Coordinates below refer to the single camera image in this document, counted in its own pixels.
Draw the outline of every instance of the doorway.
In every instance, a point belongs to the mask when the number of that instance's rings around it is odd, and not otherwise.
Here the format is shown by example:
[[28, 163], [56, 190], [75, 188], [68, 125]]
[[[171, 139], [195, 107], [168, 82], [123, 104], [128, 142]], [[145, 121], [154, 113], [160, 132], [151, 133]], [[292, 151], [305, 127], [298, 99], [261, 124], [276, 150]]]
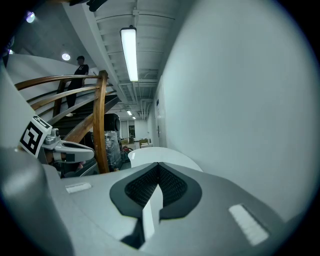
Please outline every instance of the doorway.
[[166, 106], [165, 94], [162, 76], [160, 78], [158, 88], [154, 98], [154, 112], [155, 112], [155, 129], [158, 137], [159, 147], [167, 147], [167, 130], [166, 130]]

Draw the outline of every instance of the curved wooden railing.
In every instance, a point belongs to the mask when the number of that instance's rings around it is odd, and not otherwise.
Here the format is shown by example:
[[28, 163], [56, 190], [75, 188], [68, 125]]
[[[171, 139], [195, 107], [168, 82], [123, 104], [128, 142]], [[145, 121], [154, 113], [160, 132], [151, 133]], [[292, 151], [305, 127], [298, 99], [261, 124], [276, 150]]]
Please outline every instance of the curved wooden railing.
[[[88, 87], [82, 87], [79, 89], [73, 89], [69, 91], [64, 91], [66, 83], [71, 81], [72, 79], [97, 79], [97, 84], [91, 85]], [[99, 167], [100, 173], [108, 173], [108, 160], [107, 160], [107, 153], [106, 153], [106, 145], [105, 145], [105, 133], [104, 133], [104, 116], [107, 111], [109, 111], [117, 102], [119, 102], [119, 98], [116, 97], [111, 101], [105, 103], [105, 96], [108, 94], [115, 93], [116, 91], [110, 91], [106, 93], [106, 87], [110, 86], [107, 85], [108, 73], [103, 70], [99, 72], [99, 75], [59, 75], [59, 76], [48, 76], [48, 77], [41, 77], [36, 79], [31, 79], [23, 82], [19, 82], [15, 84], [15, 87], [18, 90], [23, 90], [29, 87], [33, 87], [36, 85], [60, 81], [59, 87], [56, 91], [51, 91], [50, 93], [45, 93], [42, 96], [51, 94], [56, 92], [56, 95], [47, 96], [44, 99], [37, 101], [30, 105], [34, 110], [38, 108], [54, 102], [54, 107], [45, 110], [43, 113], [47, 113], [50, 110], [53, 110], [52, 119], [48, 121], [50, 125], [54, 125], [57, 121], [65, 117], [67, 114], [71, 113], [72, 111], [82, 107], [83, 105], [94, 101], [93, 103], [93, 113], [86, 117], [81, 123], [79, 123], [72, 131], [70, 131], [64, 138], [65, 141], [70, 142], [77, 142], [79, 143], [82, 138], [86, 135], [86, 133], [93, 127], [93, 144], [94, 144], [94, 151], [95, 151], [95, 158], [96, 162]], [[68, 95], [95, 90], [94, 96], [87, 100], [84, 100], [81, 103], [78, 103], [64, 112], [60, 113], [60, 108], [62, 104], [62, 98]], [[31, 102], [33, 100], [39, 99], [39, 96], [28, 100]]]

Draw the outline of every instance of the man in black shirt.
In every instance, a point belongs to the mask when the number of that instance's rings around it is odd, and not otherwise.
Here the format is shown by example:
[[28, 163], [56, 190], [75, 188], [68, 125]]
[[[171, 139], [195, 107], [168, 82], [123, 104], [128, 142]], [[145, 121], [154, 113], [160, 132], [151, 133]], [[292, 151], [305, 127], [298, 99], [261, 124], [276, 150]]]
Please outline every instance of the man in black shirt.
[[[83, 56], [79, 56], [78, 58], [76, 58], [76, 60], [78, 61], [78, 69], [74, 72], [75, 75], [88, 75], [89, 72], [89, 66], [87, 64], [85, 64], [85, 57]], [[79, 89], [82, 86], [85, 85], [85, 79], [73, 79], [68, 87], [68, 91], [70, 90], [74, 90], [74, 89]], [[71, 94], [69, 96], [66, 97], [66, 102], [68, 104], [68, 108], [71, 108], [72, 106], [75, 105], [76, 102], [76, 98], [77, 98], [77, 94]], [[67, 117], [72, 117], [73, 114], [69, 113], [66, 115]]]

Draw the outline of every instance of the concrete wall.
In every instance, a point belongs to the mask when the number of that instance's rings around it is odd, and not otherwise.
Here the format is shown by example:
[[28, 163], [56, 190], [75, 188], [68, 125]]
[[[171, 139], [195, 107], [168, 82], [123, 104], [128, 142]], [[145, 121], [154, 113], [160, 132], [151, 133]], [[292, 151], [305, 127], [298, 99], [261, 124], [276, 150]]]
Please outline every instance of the concrete wall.
[[[31, 56], [31, 55], [24, 55], [24, 54], [12, 54], [9, 57], [8, 64], [7, 64], [7, 72], [13, 81], [14, 84], [23, 82], [30, 79], [35, 78], [41, 78], [41, 77], [49, 77], [49, 76], [60, 76], [60, 75], [73, 75], [75, 71], [77, 70], [78, 66], [72, 65], [63, 61], [58, 61], [54, 59], [49, 58], [43, 58], [38, 56]], [[99, 72], [97, 68], [91, 69], [89, 71], [89, 75], [93, 75], [94, 72]], [[95, 84], [96, 79], [86, 79], [86, 84]], [[42, 95], [54, 90], [57, 90], [59, 86], [59, 82], [48, 82], [44, 84], [39, 84], [33, 87], [29, 87], [23, 90], [20, 90], [20, 94], [26, 99], [29, 100], [33, 97], [36, 97], [38, 95]], [[81, 94], [86, 94], [88, 91], [80, 92], [77, 94], [77, 96]], [[75, 104], [80, 103], [84, 100], [89, 99], [90, 97], [93, 97], [92, 95], [83, 96], [76, 100]], [[36, 110], [36, 114], [39, 114], [51, 107], [53, 107], [54, 102], [51, 102], [43, 107], [40, 107]], [[68, 105], [65, 103], [61, 106], [61, 111], [64, 111], [68, 108]], [[44, 120], [48, 121], [52, 118], [53, 112], [50, 111], [47, 114], [41, 116]]]
[[319, 177], [317, 68], [274, 2], [196, 1], [162, 74], [167, 147], [289, 220]]

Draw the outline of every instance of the ceiling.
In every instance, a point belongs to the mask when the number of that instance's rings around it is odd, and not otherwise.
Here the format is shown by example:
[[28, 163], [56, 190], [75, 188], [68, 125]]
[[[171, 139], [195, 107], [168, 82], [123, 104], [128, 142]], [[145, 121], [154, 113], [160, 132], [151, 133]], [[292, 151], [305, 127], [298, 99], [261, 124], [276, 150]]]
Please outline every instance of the ceiling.
[[[44, 2], [33, 12], [35, 20], [32, 23], [24, 22], [14, 35], [12, 50], [15, 53], [44, 57], [74, 65], [78, 65], [77, 57], [82, 55], [90, 68], [96, 67], [62, 4]], [[63, 53], [68, 53], [71, 59], [63, 60]]]
[[[83, 55], [90, 68], [107, 70], [109, 83], [121, 102], [110, 110], [121, 120], [147, 119], [159, 82], [168, 35], [174, 25], [181, 0], [108, 0], [96, 12], [88, 6], [45, 2], [34, 11], [33, 23], [25, 22], [15, 35], [12, 50], [77, 64]], [[136, 27], [138, 82], [129, 79], [120, 30]]]
[[[94, 13], [103, 45], [119, 81], [118, 86], [128, 103], [123, 106], [137, 112], [137, 118], [143, 116], [142, 112], [144, 119], [148, 117], [148, 106], [158, 85], [167, 37], [180, 3], [181, 0], [108, 0]], [[129, 79], [120, 37], [120, 30], [130, 25], [136, 27], [139, 82], [134, 83]]]

